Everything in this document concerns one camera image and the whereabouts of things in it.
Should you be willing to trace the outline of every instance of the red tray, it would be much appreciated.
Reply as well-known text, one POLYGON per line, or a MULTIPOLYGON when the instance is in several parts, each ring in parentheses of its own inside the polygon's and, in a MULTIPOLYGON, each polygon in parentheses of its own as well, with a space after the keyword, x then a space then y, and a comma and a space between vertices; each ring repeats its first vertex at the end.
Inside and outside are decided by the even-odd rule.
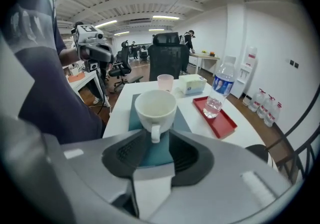
POLYGON ((223 139, 230 135, 238 126, 236 123, 224 112, 223 109, 219 112, 216 118, 207 118, 204 114, 204 107, 208 97, 194 98, 193 104, 204 117, 214 134, 218 139, 223 139))

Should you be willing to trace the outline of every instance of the dark sleeve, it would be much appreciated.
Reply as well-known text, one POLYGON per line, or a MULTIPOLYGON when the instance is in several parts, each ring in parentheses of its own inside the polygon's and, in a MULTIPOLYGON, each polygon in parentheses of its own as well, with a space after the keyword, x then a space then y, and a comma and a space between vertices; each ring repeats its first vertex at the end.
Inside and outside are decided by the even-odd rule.
POLYGON ((64 41, 62 40, 62 37, 60 35, 59 29, 58 29, 58 25, 57 25, 57 18, 54 18, 54 22, 53 22, 53 35, 54 35, 54 43, 55 43, 55 48, 58 54, 60 54, 60 52, 63 49, 67 49, 64 41))
POLYGON ((192 45, 192 42, 191 42, 191 35, 186 34, 184 36, 184 40, 186 42, 186 45, 189 47, 189 49, 193 49, 194 48, 193 45, 192 45))

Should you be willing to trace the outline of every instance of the office chair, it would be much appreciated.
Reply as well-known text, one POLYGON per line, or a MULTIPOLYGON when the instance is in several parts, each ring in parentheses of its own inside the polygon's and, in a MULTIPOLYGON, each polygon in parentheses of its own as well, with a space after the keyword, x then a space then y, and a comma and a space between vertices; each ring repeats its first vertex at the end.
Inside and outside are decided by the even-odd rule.
POLYGON ((128 62, 129 58, 129 46, 128 40, 124 41, 122 44, 121 52, 117 54, 117 60, 115 64, 112 66, 112 70, 109 71, 110 77, 117 77, 118 79, 121 77, 121 81, 114 83, 114 92, 117 92, 117 89, 125 84, 139 83, 140 79, 143 78, 143 75, 135 76, 130 80, 126 80, 123 77, 131 73, 131 67, 128 62))
POLYGON ((175 33, 156 34, 153 45, 148 48, 150 59, 150 81, 156 81, 159 75, 172 75, 178 79, 182 63, 189 55, 186 45, 180 44, 179 35, 175 33))
POLYGON ((146 50, 146 46, 142 46, 141 47, 141 50, 140 50, 140 62, 143 62, 143 61, 146 61, 146 62, 148 62, 149 60, 148 60, 148 57, 149 57, 149 55, 148 55, 148 52, 147 52, 147 50, 146 50))

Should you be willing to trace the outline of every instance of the bottle label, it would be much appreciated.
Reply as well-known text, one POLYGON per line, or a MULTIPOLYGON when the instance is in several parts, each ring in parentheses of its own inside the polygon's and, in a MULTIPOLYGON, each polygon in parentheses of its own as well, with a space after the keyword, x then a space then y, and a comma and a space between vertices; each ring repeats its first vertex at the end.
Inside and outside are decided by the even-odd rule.
POLYGON ((212 88, 219 94, 227 96, 230 91, 232 86, 234 85, 234 82, 232 81, 226 81, 223 80, 216 75, 214 76, 212 88))
POLYGON ((256 102, 256 101, 253 103, 253 106, 256 107, 256 108, 258 108, 260 105, 261 105, 261 103, 256 102))
POLYGON ((274 120, 275 120, 274 116, 273 116, 271 113, 268 114, 268 117, 269 117, 269 119, 270 119, 271 121, 274 121, 274 120))
POLYGON ((268 112, 268 109, 266 109, 264 106, 261 106, 261 108, 262 108, 262 111, 263 111, 263 112, 265 112, 265 113, 268 112))

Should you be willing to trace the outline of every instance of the pink cup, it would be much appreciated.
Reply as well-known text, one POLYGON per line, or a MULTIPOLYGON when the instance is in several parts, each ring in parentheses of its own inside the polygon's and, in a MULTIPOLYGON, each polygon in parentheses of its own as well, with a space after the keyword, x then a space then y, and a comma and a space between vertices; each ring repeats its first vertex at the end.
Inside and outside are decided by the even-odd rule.
POLYGON ((159 90, 171 92, 174 84, 174 77, 170 74, 161 74, 157 77, 159 90))

